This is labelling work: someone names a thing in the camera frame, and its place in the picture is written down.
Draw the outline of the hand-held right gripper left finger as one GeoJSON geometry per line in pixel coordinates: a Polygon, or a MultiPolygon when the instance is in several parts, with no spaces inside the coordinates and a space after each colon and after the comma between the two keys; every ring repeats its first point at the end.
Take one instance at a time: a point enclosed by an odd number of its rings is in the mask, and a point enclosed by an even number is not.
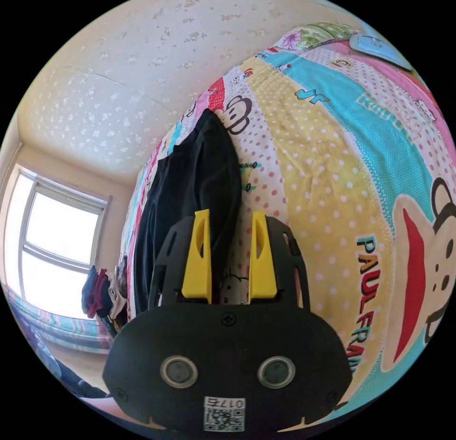
{"type": "Polygon", "coordinates": [[[182,295],[187,300],[212,303],[212,271],[209,210],[195,213],[190,246],[182,283],[182,295]]]}

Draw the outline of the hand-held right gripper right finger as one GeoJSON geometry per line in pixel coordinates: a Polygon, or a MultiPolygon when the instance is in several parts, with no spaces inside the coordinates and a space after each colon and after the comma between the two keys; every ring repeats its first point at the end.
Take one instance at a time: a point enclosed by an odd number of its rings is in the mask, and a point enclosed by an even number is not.
{"type": "Polygon", "coordinates": [[[270,301],[277,296],[274,263],[266,215],[254,211],[251,227],[248,302],[270,301]]]}

